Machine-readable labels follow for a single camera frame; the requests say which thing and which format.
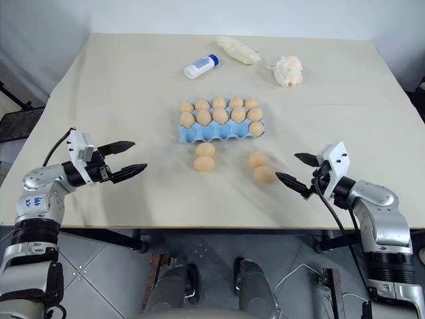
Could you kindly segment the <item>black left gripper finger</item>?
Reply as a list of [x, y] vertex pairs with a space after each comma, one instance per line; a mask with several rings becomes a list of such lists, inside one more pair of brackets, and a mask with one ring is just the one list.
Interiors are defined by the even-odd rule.
[[131, 179], [140, 174], [146, 167], [146, 163], [133, 164], [127, 167], [123, 167], [121, 170], [111, 174], [110, 181], [112, 183], [120, 183], [127, 179]]
[[131, 141], [118, 141], [97, 148], [98, 152], [102, 157], [106, 157], [112, 154], [119, 154], [127, 151], [128, 149], [135, 146], [134, 142]]

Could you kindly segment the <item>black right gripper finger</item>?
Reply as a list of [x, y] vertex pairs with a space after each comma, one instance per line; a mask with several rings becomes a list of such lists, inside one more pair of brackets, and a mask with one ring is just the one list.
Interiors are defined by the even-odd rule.
[[319, 167], [319, 161], [316, 155], [309, 153], [296, 153], [294, 156], [310, 167]]
[[307, 185], [299, 182], [295, 177], [282, 172], [276, 172], [276, 177], [288, 188], [299, 193], [304, 199], [309, 199], [315, 193], [314, 186], [308, 187]]

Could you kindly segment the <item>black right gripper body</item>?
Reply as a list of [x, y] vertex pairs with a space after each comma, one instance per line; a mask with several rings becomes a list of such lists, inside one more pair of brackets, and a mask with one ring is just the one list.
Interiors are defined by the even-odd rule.
[[307, 197], [312, 196], [313, 194], [318, 195], [319, 193], [324, 196], [326, 199], [330, 199], [330, 195], [326, 195], [325, 191], [330, 182], [330, 171], [331, 166], [328, 161], [324, 161], [322, 164], [319, 164], [317, 161], [314, 161], [310, 164], [311, 167], [315, 168], [313, 172], [313, 178], [311, 180], [311, 186], [308, 189], [309, 193]]

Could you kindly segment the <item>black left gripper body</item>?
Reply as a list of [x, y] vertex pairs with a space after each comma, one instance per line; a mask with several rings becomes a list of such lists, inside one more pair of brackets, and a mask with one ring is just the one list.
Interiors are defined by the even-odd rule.
[[111, 181], [114, 183], [113, 173], [104, 161], [105, 157], [111, 154], [111, 152], [97, 150], [92, 154], [91, 160], [86, 162], [85, 170], [93, 182]]

